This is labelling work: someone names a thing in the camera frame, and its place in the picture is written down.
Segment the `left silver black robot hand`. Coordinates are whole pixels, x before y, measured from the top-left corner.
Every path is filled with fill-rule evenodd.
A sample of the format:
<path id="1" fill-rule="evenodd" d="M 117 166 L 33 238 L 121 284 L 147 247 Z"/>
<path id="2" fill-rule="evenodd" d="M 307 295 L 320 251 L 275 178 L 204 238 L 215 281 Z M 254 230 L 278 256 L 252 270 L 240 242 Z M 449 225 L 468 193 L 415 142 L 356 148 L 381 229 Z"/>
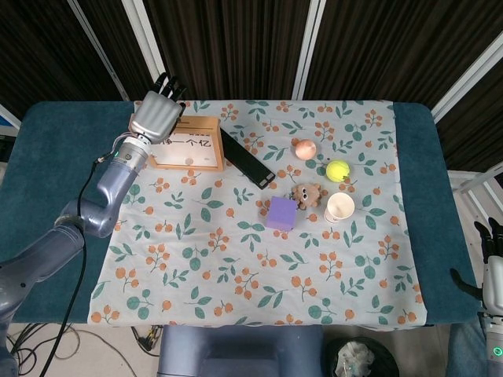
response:
<path id="1" fill-rule="evenodd" d="M 163 72 L 147 92 L 132 115 L 129 131 L 146 138 L 152 145 L 161 144 L 173 133 L 185 111 L 185 103 L 178 99 L 185 92 L 184 86 L 175 87 L 177 78 L 168 78 Z"/>

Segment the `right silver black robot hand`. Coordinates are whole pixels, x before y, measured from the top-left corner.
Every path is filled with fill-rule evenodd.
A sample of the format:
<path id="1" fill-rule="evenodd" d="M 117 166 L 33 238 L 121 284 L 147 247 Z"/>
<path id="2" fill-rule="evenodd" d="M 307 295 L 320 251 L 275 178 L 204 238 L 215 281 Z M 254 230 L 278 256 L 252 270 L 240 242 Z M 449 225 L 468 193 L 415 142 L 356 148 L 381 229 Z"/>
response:
<path id="1" fill-rule="evenodd" d="M 450 269 L 450 275 L 461 291 L 481 301 L 488 315 L 503 317 L 503 225 L 492 217 L 488 218 L 488 224 L 491 231 L 482 223 L 474 222 L 483 254 L 482 287 L 464 282 L 456 269 Z"/>

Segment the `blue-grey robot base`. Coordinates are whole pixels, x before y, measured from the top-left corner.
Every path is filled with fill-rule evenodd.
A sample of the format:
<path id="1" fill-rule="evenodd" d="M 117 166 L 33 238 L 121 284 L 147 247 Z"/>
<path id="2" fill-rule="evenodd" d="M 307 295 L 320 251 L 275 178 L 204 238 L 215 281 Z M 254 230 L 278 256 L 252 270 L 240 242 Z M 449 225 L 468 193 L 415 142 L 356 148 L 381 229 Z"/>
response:
<path id="1" fill-rule="evenodd" d="M 156 377 L 324 377 L 320 326 L 165 326 Z"/>

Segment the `black rectangular case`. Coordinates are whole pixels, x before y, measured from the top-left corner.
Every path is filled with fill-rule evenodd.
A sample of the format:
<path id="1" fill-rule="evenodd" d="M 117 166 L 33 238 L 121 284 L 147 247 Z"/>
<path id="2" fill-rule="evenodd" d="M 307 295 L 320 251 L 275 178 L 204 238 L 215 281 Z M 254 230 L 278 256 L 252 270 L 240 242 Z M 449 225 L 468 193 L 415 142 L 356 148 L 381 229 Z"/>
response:
<path id="1" fill-rule="evenodd" d="M 225 158 L 259 189 L 265 189 L 276 177 L 275 173 L 234 140 L 224 129 L 220 130 Z"/>

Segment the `white metal rack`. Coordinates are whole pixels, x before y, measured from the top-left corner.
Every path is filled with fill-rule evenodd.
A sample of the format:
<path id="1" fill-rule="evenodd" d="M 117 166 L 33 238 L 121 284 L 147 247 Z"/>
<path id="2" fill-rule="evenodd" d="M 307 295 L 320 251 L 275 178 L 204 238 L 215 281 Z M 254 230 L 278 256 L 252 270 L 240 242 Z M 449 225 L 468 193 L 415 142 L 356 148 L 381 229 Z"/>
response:
<path id="1" fill-rule="evenodd" d="M 470 193 L 474 188 L 483 186 L 494 203 L 503 211 L 503 202 L 489 185 L 489 180 L 503 174 L 503 161 L 492 166 L 486 172 L 449 170 L 448 177 L 454 192 Z"/>

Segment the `teal table cover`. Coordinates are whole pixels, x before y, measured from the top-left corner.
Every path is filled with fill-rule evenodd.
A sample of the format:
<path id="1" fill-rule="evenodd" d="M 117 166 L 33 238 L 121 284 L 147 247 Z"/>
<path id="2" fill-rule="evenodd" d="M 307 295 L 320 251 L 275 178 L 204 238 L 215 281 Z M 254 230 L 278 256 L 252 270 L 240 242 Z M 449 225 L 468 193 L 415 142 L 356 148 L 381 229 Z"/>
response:
<path id="1" fill-rule="evenodd" d="M 0 269 L 50 229 L 79 194 L 90 165 L 123 132 L 126 101 L 43 101 L 24 117 L 0 184 Z M 474 280 L 446 164 L 430 110 L 393 105 L 407 228 L 425 300 L 427 324 L 469 322 L 478 302 L 461 292 L 450 269 Z"/>

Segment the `dark slatted folding screen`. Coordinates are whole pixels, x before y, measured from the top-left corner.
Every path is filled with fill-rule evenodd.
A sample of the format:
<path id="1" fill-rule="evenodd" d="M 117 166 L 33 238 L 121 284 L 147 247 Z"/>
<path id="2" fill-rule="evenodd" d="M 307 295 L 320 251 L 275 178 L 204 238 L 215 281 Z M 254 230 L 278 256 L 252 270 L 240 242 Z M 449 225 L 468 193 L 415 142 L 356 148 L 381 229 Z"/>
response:
<path id="1" fill-rule="evenodd" d="M 0 105 L 143 97 L 125 0 L 0 0 Z M 418 102 L 503 37 L 503 0 L 138 0 L 188 99 Z"/>

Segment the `black trash bin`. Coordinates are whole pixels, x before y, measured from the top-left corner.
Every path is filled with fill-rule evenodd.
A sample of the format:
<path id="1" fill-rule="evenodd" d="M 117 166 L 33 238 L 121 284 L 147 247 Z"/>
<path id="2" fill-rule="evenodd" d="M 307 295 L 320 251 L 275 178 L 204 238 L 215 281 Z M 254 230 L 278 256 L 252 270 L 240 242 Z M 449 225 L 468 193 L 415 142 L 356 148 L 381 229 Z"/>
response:
<path id="1" fill-rule="evenodd" d="M 334 371 L 337 354 L 341 347 L 350 341 L 361 342 L 374 353 L 375 361 L 371 366 L 369 377 L 399 377 L 398 365 L 392 353 L 382 343 L 367 337 L 340 338 L 328 342 L 324 351 L 325 369 L 328 377 L 336 377 Z"/>

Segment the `blue white sign board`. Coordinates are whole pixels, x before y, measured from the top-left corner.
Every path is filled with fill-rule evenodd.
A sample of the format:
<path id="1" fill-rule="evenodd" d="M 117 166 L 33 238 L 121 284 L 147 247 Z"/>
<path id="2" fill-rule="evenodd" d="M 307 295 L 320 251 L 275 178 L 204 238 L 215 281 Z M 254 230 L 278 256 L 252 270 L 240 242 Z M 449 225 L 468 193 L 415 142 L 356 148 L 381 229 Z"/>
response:
<path id="1" fill-rule="evenodd" d="M 16 137 L 20 126 L 21 121 L 0 104 L 0 136 Z"/>

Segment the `pink peach ball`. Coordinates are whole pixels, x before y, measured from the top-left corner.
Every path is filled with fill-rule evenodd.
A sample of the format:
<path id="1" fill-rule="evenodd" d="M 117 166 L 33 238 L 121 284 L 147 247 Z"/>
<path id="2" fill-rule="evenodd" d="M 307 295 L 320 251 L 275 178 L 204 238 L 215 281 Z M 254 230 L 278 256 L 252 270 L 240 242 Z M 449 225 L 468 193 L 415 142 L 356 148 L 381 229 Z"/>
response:
<path id="1" fill-rule="evenodd" d="M 316 144 L 310 139 L 302 139 L 295 145 L 296 157 L 301 160 L 313 159 L 317 153 Z"/>

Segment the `crumpled white paper waste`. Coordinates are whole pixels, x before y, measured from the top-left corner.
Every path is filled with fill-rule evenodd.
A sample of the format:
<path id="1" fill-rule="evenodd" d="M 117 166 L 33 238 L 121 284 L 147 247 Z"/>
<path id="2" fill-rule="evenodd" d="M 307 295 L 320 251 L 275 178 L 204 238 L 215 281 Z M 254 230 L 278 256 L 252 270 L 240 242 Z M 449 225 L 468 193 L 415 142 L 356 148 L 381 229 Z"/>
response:
<path id="1" fill-rule="evenodd" d="M 337 354 L 336 377 L 369 377 L 375 361 L 374 353 L 367 345 L 350 341 L 345 343 Z"/>

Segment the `purple foam cube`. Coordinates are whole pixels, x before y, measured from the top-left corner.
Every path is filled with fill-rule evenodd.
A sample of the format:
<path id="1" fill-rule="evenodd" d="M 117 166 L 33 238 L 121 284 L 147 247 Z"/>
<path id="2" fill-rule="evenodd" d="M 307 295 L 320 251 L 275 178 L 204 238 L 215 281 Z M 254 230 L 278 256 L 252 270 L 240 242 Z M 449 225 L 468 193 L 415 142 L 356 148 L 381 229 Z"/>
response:
<path id="1" fill-rule="evenodd" d="M 273 196 L 266 217 L 266 227 L 290 231 L 296 224 L 297 203 L 295 200 Z"/>

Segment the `brown plush toy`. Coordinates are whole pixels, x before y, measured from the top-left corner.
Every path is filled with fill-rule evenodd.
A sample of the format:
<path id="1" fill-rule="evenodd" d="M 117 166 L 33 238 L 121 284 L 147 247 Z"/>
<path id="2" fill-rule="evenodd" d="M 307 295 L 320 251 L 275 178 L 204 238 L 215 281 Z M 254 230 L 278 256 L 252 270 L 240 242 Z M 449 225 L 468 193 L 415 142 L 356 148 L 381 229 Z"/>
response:
<path id="1" fill-rule="evenodd" d="M 291 190 L 291 197 L 300 210 L 317 207 L 321 201 L 321 186 L 319 184 L 296 185 Z"/>

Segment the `white paper cup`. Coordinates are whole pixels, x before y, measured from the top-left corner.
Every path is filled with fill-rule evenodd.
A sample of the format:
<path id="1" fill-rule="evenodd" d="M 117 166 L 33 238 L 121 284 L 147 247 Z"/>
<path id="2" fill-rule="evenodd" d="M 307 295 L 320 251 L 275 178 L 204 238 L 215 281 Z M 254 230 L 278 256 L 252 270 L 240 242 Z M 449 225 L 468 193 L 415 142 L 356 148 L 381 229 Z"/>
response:
<path id="1" fill-rule="evenodd" d="M 353 199 L 344 192 L 337 192 L 328 199 L 324 218 L 330 223 L 336 223 L 349 218 L 355 210 Z"/>

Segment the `floral leaf tablecloth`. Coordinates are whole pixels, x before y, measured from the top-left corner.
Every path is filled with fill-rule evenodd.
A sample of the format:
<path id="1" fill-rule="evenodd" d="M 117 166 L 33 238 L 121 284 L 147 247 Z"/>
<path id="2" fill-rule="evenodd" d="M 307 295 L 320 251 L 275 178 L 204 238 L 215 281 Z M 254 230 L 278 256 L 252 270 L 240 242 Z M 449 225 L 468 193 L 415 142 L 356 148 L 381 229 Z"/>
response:
<path id="1" fill-rule="evenodd" d="M 146 167 L 126 194 L 90 299 L 88 322 L 346 324 L 393 331 L 427 320 L 407 228 L 390 101 L 192 101 L 276 177 L 265 189 L 236 167 Z M 313 159 L 296 157 L 310 139 Z M 333 160 L 350 166 L 330 181 Z M 273 196 L 319 184 L 290 231 L 266 227 Z M 331 195 L 354 213 L 330 223 Z"/>

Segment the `yellow tennis ball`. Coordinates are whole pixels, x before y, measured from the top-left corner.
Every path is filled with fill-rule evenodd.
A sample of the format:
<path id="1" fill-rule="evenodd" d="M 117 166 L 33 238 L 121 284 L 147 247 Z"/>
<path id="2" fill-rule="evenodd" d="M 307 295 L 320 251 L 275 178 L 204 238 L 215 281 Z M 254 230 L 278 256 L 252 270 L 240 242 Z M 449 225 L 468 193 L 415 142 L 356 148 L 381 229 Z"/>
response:
<path id="1" fill-rule="evenodd" d="M 325 168 L 326 177 L 333 182 L 342 182 L 349 177 L 350 166 L 343 160 L 333 160 Z"/>

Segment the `black power plug cluster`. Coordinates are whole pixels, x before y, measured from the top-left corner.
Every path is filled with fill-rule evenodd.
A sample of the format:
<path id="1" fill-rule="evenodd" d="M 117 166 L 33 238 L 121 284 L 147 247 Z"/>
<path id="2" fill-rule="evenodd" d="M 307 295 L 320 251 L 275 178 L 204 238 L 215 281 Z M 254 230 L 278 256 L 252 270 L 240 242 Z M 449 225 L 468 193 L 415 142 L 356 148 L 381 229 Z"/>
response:
<path id="1" fill-rule="evenodd" d="M 130 328 L 132 334 L 134 336 L 135 342 L 138 344 L 140 349 L 148 354 L 151 357 L 159 357 L 159 354 L 153 353 L 153 349 L 155 348 L 157 342 L 160 340 L 160 336 L 162 335 L 163 327 L 159 325 L 153 325 L 147 335 L 140 335 L 136 327 Z"/>

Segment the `wooden frame coin box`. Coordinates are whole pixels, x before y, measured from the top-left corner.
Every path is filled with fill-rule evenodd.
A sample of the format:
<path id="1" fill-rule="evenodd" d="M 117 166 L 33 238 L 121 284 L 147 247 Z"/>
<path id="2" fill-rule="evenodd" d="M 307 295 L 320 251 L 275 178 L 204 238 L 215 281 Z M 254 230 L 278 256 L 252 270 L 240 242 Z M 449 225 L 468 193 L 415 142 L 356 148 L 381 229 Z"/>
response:
<path id="1" fill-rule="evenodd" d="M 187 158 L 193 159 L 186 165 Z M 157 169 L 223 171 L 224 156 L 219 119 L 182 116 L 170 137 L 151 146 L 149 161 Z"/>

